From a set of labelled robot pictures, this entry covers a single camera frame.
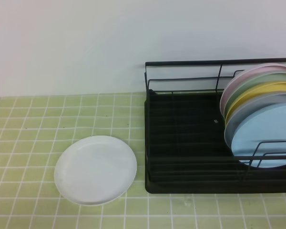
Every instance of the white wall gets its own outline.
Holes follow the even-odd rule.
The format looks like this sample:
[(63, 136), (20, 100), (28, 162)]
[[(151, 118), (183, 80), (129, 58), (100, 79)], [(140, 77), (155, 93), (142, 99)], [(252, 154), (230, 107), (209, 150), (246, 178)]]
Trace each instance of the white wall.
[(0, 96), (143, 91), (144, 62), (286, 57), (286, 0), (0, 0)]

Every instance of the wire rack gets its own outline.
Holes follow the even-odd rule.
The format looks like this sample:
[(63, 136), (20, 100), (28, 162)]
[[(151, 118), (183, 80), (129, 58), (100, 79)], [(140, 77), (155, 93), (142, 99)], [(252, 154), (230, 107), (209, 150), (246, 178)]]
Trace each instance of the wire rack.
[[(286, 160), (286, 152), (234, 156), (225, 144), (225, 122), (218, 88), (224, 65), (286, 62), (279, 59), (146, 62), (145, 63), (145, 188), (150, 193), (275, 193), (286, 192), (286, 165), (260, 168), (263, 160)], [(149, 66), (219, 66), (217, 76), (148, 79)], [(150, 89), (150, 82), (215, 80), (215, 88)], [(259, 160), (257, 167), (253, 161)]]

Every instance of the gray plate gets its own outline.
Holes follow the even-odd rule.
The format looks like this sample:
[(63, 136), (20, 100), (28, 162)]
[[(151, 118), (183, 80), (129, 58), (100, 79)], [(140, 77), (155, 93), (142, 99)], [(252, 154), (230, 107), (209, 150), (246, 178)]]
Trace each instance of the gray plate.
[(231, 148), (235, 130), (252, 113), (270, 105), (286, 103), (286, 92), (266, 93), (248, 100), (231, 115), (225, 126), (225, 142)]

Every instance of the pink plate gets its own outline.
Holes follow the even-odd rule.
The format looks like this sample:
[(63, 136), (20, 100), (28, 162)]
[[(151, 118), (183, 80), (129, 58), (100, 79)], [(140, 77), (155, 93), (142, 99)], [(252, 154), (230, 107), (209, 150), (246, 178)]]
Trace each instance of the pink plate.
[(243, 81), (249, 79), (252, 76), (261, 73), (273, 73), (279, 71), (286, 71), (286, 66), (279, 63), (264, 63), (259, 64), (255, 68), (241, 72), (239, 75), (235, 76), (225, 87), (223, 95), (220, 99), (220, 112), (223, 115), (225, 110), (225, 105), (230, 97), (231, 93), (237, 88)]

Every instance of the plate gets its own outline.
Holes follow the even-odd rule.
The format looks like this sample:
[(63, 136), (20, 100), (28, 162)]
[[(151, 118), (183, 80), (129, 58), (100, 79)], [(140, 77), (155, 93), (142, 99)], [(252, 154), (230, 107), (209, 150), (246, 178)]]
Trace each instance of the plate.
[[(286, 103), (264, 107), (248, 116), (237, 128), (231, 149), (235, 156), (252, 156), (260, 142), (281, 140), (286, 140)], [(286, 152), (286, 142), (261, 144), (255, 156), (275, 152)], [(251, 166), (257, 167), (259, 162), (260, 160), (254, 160)], [(283, 165), (286, 165), (286, 159), (263, 160), (259, 167)]]
[(81, 205), (100, 205), (121, 196), (132, 184), (137, 161), (130, 147), (110, 136), (84, 138), (58, 159), (54, 180), (60, 194)]
[(230, 109), (228, 110), (227, 114), (225, 114), (225, 119), (229, 119), (230, 115), (244, 102), (252, 99), (258, 95), (269, 93), (269, 92), (278, 92), (278, 91), (285, 91), (286, 92), (286, 82), (284, 81), (276, 81), (270, 83), (262, 83), (251, 89), (247, 90), (246, 92), (242, 93), (231, 105)]
[(225, 87), (222, 97), (220, 99), (220, 112), (224, 115), (225, 103), (234, 89), (240, 85), (243, 81), (249, 79), (252, 76), (262, 73), (271, 72), (286, 72), (286, 66), (278, 63), (264, 63), (259, 64), (256, 67), (243, 71), (236, 75)]
[(248, 89), (257, 86), (262, 83), (273, 82), (273, 81), (286, 81), (286, 72), (284, 73), (271, 73), (271, 74), (262, 74), (258, 76), (253, 76), (249, 80), (244, 81), (241, 83), (230, 95), (228, 98), (225, 108), (224, 114), (226, 109), (229, 110), (231, 104), (240, 96), (242, 93), (247, 91)]
[(249, 115), (254, 112), (279, 103), (286, 103), (286, 92), (272, 92), (257, 96), (239, 106), (231, 115), (229, 120), (226, 120), (225, 127), (225, 142), (231, 148), (232, 139), (238, 126)]

